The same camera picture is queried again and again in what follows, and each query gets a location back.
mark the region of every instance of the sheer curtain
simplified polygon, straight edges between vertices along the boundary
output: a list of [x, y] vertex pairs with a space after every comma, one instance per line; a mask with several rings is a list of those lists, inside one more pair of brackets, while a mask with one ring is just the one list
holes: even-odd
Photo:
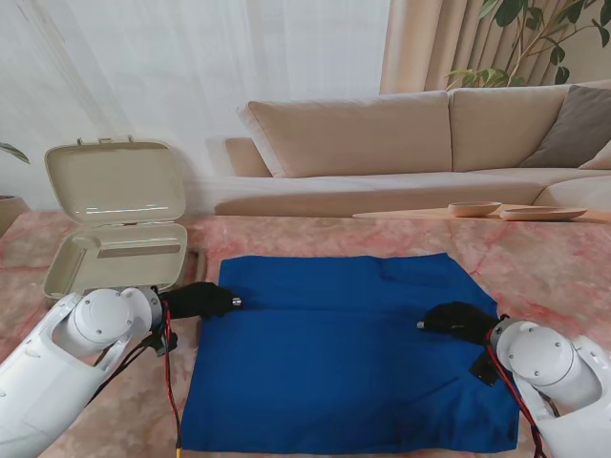
[[245, 134], [236, 109], [378, 94], [389, 3], [5, 0], [0, 140], [32, 166], [0, 155], [0, 194], [53, 208], [44, 152], [126, 135], [177, 148], [191, 194], [205, 181], [240, 186], [220, 148]]

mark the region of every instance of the pink marble table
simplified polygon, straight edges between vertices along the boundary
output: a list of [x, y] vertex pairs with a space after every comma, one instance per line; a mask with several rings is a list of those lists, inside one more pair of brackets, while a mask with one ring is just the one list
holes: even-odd
[[[392, 257], [447, 252], [498, 301], [502, 313], [552, 326], [569, 337], [585, 334], [611, 350], [609, 225], [251, 217], [182, 223], [190, 246], [207, 252], [209, 281], [218, 279], [222, 260], [242, 255]], [[28, 213], [0, 239], [0, 361], [44, 316], [48, 305], [41, 284], [60, 241], [74, 228], [62, 214]], [[196, 357], [197, 324], [175, 324], [179, 348], [172, 358], [180, 408]], [[518, 450], [495, 456], [532, 457], [528, 429], [521, 431]], [[175, 456], [174, 440], [162, 359], [146, 352], [42, 456], [165, 458]], [[459, 456], [475, 455], [444, 450], [410, 455]]]

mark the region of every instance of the blue cloth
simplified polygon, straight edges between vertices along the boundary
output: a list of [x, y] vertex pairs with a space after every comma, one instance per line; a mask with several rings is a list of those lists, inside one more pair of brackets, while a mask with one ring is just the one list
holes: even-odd
[[516, 447], [507, 388], [469, 373], [482, 347], [416, 329], [443, 302], [495, 302], [447, 255], [225, 261], [241, 311], [204, 324], [186, 449], [403, 453]]

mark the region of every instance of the open plastic case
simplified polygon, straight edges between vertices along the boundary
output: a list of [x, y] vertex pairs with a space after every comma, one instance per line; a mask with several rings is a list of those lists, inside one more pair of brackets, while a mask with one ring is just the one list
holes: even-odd
[[45, 155], [55, 196], [68, 217], [89, 226], [67, 236], [44, 293], [58, 299], [96, 288], [171, 287], [181, 275], [187, 231], [171, 149], [153, 141], [60, 146]]

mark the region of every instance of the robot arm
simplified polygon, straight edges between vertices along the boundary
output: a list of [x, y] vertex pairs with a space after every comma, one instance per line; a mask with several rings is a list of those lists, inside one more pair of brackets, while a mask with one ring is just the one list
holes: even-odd
[[[241, 304], [203, 282], [161, 298], [180, 318], [209, 317]], [[129, 343], [159, 327], [162, 316], [159, 296], [150, 288], [72, 293], [56, 303], [0, 364], [0, 456], [42, 453], [92, 400]], [[95, 355], [100, 356], [94, 365], [84, 361]]]
[[[512, 373], [554, 457], [609, 456], [611, 360], [599, 345], [584, 336], [569, 340], [535, 323], [500, 320], [463, 302], [438, 305], [418, 327], [490, 346]], [[563, 415], [557, 416], [546, 398]]]

